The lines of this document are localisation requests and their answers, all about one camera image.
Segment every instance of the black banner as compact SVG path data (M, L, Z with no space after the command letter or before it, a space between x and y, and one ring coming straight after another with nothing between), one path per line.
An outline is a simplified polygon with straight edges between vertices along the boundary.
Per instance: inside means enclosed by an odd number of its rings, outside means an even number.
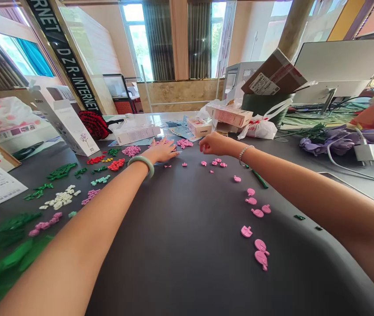
M49 0L27 0L30 9L35 15L39 26L45 33L48 42L50 43L55 55L65 70L68 79L72 83L74 90L79 96L86 110L96 110L102 114L95 96L86 77L80 69L80 65L74 56L60 24L55 15Z

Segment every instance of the white plastic bag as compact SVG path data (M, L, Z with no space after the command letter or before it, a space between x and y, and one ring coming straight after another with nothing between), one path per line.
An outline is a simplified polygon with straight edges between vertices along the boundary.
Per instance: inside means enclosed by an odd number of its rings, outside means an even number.
M32 113L30 106L17 97L0 99L0 129L8 129L35 120L39 120L39 117Z
M292 104L292 99L282 101L272 107L265 115L256 115L250 120L250 123L244 126L242 132L238 135L238 139L241 140L246 136L257 137L264 139L273 139L278 131L275 124L269 122L271 118L281 113L285 108Z

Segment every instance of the trash bin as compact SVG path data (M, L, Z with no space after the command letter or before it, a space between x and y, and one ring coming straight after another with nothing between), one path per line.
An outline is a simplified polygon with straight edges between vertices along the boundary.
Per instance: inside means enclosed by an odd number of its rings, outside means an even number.
M253 112L253 116L265 115L268 110L277 105L278 103L285 101L286 99L293 98L293 94L275 94L273 96L263 96L257 94L244 94L243 104L241 109ZM278 115L271 118L269 121L275 124L277 129L281 128L282 121L287 114L288 108L283 110Z

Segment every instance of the green bangle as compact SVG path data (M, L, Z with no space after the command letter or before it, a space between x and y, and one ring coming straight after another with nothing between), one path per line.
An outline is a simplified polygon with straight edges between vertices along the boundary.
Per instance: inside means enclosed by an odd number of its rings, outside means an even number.
M134 156L133 158L130 159L127 166L131 165L135 161L143 161L145 164L147 164L147 166L149 167L149 173L147 174L146 179L150 179L155 172L155 168L153 164L151 163L151 161L143 156Z

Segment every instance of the hand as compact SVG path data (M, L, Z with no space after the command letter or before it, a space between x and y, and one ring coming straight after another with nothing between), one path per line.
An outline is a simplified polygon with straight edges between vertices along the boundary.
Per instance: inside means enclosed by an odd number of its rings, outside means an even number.
M239 141L236 141L232 138L222 136L217 132L206 135L200 142L200 151L204 154L214 154L217 156L232 156L238 157L241 151L246 147L246 144L243 144Z
M174 140L170 140L168 143L165 143L166 137L164 137L159 144L156 144L155 138L151 143L151 147L142 153L143 157L146 157L154 165L157 162L166 162L171 158L178 156L180 151L173 151L176 147L173 146Z

